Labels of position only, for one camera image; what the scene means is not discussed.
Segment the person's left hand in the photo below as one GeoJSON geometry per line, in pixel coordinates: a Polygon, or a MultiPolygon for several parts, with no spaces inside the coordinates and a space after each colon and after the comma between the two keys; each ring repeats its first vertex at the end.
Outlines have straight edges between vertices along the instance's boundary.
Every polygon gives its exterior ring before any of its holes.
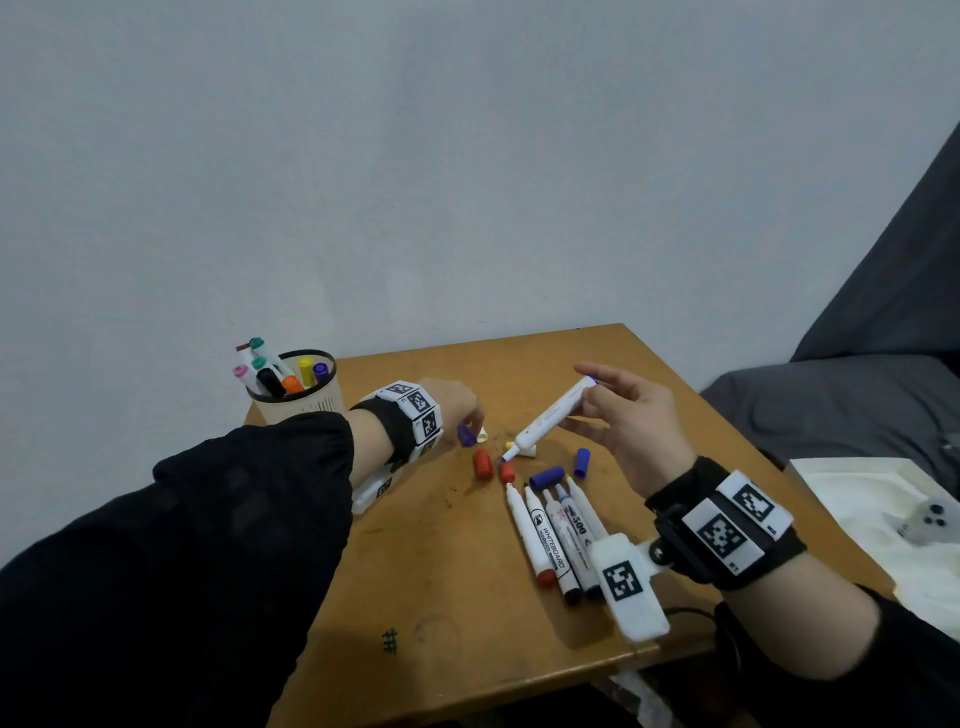
{"type": "Polygon", "coordinates": [[[466,426],[472,436],[479,435],[484,427],[485,413],[469,386],[462,381],[437,377],[422,378],[418,384],[434,399],[441,414],[443,434],[435,446],[437,455],[459,444],[458,428],[461,425],[466,426]]]}

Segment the person's right hand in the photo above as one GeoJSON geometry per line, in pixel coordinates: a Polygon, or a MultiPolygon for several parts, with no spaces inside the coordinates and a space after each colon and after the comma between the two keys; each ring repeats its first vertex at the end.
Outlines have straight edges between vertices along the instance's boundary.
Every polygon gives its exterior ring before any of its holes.
{"type": "Polygon", "coordinates": [[[692,469],[697,453],[669,388],[629,370],[592,361],[573,368],[599,384],[583,391],[579,406],[568,417],[608,423],[605,449],[632,491],[648,500],[692,469]]]}

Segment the person's right forearm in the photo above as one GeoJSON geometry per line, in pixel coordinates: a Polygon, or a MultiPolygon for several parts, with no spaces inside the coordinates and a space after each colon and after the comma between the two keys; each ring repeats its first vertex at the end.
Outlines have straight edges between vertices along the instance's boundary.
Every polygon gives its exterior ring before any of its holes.
{"type": "Polygon", "coordinates": [[[898,602],[809,553],[721,593],[761,728],[960,728],[960,642],[898,602]]]}

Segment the person's left forearm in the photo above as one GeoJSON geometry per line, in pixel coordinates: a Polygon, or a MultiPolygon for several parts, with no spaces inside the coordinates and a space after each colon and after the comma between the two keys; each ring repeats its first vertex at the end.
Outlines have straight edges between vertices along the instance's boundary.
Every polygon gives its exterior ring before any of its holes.
{"type": "Polygon", "coordinates": [[[242,426],[0,568],[0,728],[265,728],[394,454],[371,413],[242,426]]]}

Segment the black left wristband with markers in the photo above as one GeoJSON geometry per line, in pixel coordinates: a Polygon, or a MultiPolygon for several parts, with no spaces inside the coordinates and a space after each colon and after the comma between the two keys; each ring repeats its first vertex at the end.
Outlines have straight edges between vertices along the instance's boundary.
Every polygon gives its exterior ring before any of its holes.
{"type": "Polygon", "coordinates": [[[437,401],[417,383],[397,380],[350,407],[374,415],[393,447],[386,467],[390,473],[428,455],[442,439],[443,415],[437,401]]]}

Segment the black wristband with markers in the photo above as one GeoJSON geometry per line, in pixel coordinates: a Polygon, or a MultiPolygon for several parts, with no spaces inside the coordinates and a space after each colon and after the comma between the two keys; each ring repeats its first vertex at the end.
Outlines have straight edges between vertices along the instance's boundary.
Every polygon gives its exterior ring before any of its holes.
{"type": "Polygon", "coordinates": [[[786,508],[708,457],[645,505],[654,514],[659,563],[720,591],[741,590],[807,551],[786,508]]]}
{"type": "Polygon", "coordinates": [[[390,473],[428,455],[442,439],[443,415],[437,401],[417,383],[397,380],[350,407],[374,415],[393,447],[386,467],[390,473]]]}

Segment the plain white marker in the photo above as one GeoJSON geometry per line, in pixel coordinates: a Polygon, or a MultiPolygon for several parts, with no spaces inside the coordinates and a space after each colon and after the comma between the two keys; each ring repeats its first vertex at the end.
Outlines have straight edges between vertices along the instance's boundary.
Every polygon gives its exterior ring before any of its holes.
{"type": "Polygon", "coordinates": [[[596,542],[608,538],[610,536],[609,531],[602,523],[583,489],[570,476],[566,477],[566,484],[579,518],[592,535],[592,540],[596,542]]]}

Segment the white marker with blue tip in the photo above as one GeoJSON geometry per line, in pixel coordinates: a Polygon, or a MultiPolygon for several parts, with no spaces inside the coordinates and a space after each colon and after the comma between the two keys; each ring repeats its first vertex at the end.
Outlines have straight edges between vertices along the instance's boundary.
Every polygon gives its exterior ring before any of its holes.
{"type": "Polygon", "coordinates": [[[570,521],[574,531],[577,534],[583,554],[590,554],[590,547],[595,543],[593,540],[593,535],[589,529],[584,525],[582,520],[579,517],[577,510],[574,507],[574,502],[570,496],[570,490],[568,484],[562,486],[560,484],[556,485],[556,492],[559,499],[559,505],[562,511],[565,513],[567,519],[570,521]]]}

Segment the white marker with red end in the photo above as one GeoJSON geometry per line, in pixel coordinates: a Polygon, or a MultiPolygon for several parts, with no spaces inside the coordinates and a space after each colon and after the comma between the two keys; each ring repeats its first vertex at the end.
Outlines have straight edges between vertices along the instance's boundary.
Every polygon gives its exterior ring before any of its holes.
{"type": "Polygon", "coordinates": [[[536,583],[542,588],[550,587],[557,581],[556,570],[546,553],[525,501],[511,482],[505,484],[505,492],[510,515],[522,541],[536,583]]]}

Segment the white marker with black end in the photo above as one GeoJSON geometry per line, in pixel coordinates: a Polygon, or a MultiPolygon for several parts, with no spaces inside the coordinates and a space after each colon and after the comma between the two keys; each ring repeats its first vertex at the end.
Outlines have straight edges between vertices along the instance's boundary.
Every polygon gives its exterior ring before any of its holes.
{"type": "Polygon", "coordinates": [[[583,590],[546,514],[544,504],[530,486],[524,487],[524,500],[539,540],[554,568],[564,602],[569,606],[577,605],[582,601],[583,590]]]}

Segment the beige pen holder cup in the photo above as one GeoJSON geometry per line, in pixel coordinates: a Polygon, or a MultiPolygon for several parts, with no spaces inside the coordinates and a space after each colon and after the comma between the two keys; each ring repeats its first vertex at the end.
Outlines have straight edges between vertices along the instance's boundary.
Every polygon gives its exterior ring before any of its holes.
{"type": "Polygon", "coordinates": [[[302,348],[282,352],[279,357],[284,363],[291,365],[296,374],[299,373],[299,360],[302,358],[311,358],[313,363],[323,363],[328,369],[326,383],[282,398],[264,398],[259,394],[251,394],[245,425],[264,427],[314,412],[347,412],[340,387],[338,361],[332,354],[322,349],[302,348]]]}

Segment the black right wristband with markers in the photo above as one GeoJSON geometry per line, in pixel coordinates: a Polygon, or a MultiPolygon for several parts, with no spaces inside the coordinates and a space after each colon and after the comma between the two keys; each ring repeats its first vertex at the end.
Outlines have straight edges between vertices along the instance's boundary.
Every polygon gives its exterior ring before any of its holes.
{"type": "Polygon", "coordinates": [[[786,508],[708,457],[645,505],[654,514],[659,563],[720,591],[741,590],[807,551],[786,508]]]}

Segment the dark grey sofa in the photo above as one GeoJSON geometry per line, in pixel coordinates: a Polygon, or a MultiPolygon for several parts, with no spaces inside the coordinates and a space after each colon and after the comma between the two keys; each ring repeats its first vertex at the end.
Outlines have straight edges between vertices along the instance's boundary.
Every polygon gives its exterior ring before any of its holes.
{"type": "Polygon", "coordinates": [[[960,122],[789,361],[701,395],[781,470],[904,458],[960,500],[960,122]]]}

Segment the white tray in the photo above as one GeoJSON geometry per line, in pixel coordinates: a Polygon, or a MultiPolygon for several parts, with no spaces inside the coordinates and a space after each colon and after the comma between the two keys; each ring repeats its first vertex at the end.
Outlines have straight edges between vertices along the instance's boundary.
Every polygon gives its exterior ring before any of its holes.
{"type": "Polygon", "coordinates": [[[896,532],[923,501],[955,497],[905,458],[793,459],[785,474],[893,579],[900,604],[960,643],[960,544],[918,547],[896,532]]]}

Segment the grey controller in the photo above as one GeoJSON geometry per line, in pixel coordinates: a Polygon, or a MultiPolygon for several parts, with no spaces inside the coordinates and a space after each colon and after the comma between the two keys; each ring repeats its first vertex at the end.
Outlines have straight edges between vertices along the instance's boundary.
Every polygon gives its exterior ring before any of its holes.
{"type": "Polygon", "coordinates": [[[952,497],[928,498],[897,524],[895,532],[919,548],[960,545],[960,501],[952,497]]]}

